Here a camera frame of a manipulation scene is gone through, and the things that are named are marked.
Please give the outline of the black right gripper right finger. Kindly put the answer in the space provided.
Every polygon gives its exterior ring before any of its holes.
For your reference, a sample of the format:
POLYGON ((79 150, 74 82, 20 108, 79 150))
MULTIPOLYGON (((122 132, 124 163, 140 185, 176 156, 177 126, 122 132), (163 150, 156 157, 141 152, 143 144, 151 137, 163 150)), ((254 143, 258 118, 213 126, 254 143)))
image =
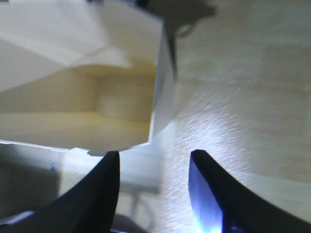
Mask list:
POLYGON ((311 224, 264 200, 206 151, 190 154, 189 194, 200 233, 309 233, 311 224))

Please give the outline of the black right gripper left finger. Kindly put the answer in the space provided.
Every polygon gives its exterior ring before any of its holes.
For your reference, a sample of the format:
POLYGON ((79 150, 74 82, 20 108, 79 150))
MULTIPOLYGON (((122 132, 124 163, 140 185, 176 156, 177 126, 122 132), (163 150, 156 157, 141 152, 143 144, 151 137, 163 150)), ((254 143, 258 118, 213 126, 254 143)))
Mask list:
POLYGON ((108 233, 120 189, 120 156, 108 152, 72 189, 2 233, 108 233))

